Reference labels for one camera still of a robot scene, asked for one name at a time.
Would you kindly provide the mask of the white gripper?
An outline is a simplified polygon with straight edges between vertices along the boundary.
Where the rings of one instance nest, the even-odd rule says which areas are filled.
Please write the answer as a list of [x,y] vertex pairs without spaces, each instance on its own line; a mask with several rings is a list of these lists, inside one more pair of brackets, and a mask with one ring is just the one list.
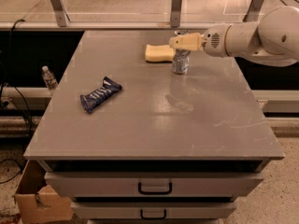
[[228,57],[226,36],[230,27],[231,24],[216,25],[208,28],[204,35],[199,33],[177,35],[169,40],[169,46],[189,51],[197,51],[203,47],[203,51],[212,57]]

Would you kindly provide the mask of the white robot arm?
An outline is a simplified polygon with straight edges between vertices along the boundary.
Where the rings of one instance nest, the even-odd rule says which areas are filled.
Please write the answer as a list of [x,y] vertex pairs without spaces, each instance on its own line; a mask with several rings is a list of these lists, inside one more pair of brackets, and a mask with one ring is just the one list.
[[201,50],[213,57],[238,57],[274,67],[299,62],[299,9],[276,7],[259,21],[215,25],[202,35],[191,33],[169,40],[173,49]]

